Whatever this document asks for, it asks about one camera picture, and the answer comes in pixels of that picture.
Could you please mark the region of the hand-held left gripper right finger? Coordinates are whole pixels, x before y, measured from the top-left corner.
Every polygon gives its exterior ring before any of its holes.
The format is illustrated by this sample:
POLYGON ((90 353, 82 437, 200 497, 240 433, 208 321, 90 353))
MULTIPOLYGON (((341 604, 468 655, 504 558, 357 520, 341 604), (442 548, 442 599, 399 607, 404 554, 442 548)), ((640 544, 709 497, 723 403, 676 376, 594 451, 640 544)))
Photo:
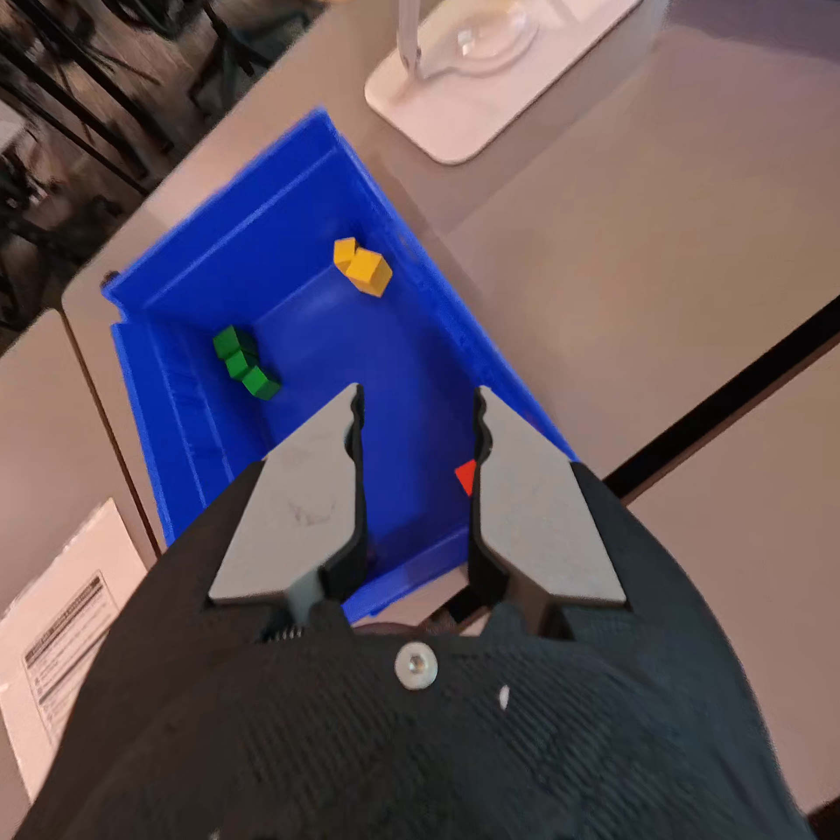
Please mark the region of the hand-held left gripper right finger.
POLYGON ((569 456, 486 385, 476 388, 474 429, 467 571, 482 605, 625 607, 569 456))

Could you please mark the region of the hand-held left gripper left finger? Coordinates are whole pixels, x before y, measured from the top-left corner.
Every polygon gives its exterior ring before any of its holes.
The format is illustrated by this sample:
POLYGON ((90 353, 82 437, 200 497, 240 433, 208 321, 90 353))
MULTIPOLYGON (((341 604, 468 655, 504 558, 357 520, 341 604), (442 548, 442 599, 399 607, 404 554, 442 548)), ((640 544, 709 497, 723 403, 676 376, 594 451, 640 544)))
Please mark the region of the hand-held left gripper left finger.
POLYGON ((364 388, 347 385, 263 458, 208 597, 280 606, 302 625, 342 606, 368 574, 364 388))

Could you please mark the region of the blue plastic bin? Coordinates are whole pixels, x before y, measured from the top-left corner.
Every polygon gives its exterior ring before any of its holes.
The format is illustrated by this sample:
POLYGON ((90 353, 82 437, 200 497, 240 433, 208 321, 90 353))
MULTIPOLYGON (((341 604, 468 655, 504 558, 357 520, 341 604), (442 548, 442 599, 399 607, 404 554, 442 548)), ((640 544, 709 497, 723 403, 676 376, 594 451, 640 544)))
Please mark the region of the blue plastic bin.
POLYGON ((165 545, 251 463, 344 387, 364 388, 369 576, 345 603, 372 616, 467 560, 455 469, 475 451, 488 386, 574 452, 387 200, 324 109, 301 119, 103 286, 165 545), (382 254, 382 298, 333 264, 336 239, 382 254), (213 339, 235 325, 281 381, 232 380, 213 339))

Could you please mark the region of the paper in plastic sleeve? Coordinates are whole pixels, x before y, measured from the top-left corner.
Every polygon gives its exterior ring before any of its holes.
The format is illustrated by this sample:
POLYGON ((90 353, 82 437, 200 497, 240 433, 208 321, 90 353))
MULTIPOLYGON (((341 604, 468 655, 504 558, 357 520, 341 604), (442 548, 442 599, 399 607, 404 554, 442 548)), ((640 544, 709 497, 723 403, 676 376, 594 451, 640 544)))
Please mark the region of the paper in plastic sleeve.
POLYGON ((146 572, 109 499, 2 614, 2 723, 29 803, 46 780, 95 657, 146 572))

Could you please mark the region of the wooden document stand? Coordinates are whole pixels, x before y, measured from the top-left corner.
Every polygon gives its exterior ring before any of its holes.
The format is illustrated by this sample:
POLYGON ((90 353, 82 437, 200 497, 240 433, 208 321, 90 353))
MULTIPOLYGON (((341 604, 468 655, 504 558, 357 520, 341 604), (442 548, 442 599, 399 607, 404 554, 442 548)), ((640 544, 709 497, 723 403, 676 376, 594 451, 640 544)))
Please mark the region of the wooden document stand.
POLYGON ((484 150, 609 35, 638 1, 396 4, 395 48, 364 85, 368 106, 431 160, 484 150))

